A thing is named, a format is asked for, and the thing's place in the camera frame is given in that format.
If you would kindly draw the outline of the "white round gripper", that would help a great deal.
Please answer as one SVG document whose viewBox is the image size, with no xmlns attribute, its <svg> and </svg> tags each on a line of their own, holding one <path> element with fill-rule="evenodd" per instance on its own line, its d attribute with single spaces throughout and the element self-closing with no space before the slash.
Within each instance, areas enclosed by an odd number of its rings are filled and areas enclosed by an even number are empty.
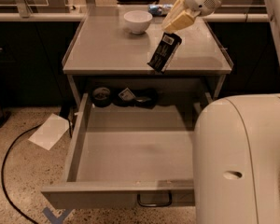
<svg viewBox="0 0 280 224">
<path fill-rule="evenodd" d="M 162 22 L 161 28 L 167 34 L 191 26 L 198 16 L 212 14 L 223 0 L 176 0 Z"/>
</svg>

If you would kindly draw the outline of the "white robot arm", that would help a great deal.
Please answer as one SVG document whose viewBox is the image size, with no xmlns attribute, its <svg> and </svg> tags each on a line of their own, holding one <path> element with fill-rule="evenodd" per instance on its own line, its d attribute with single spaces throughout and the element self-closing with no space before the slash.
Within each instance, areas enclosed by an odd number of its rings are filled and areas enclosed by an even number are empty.
<svg viewBox="0 0 280 224">
<path fill-rule="evenodd" d="M 173 33 L 223 0 L 177 0 L 162 29 Z M 264 0 L 280 67 L 280 0 Z M 193 133 L 197 224 L 280 224 L 280 93 L 208 105 Z"/>
</svg>

